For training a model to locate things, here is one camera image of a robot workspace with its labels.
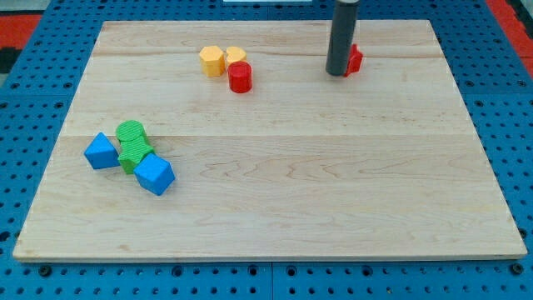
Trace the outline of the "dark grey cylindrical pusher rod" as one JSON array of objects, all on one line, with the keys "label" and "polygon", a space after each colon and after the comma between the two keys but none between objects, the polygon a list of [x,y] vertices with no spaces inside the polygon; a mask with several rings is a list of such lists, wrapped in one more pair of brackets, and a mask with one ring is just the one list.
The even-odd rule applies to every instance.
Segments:
[{"label": "dark grey cylindrical pusher rod", "polygon": [[351,52],[360,0],[336,0],[326,55],[326,72],[332,76],[345,74]]}]

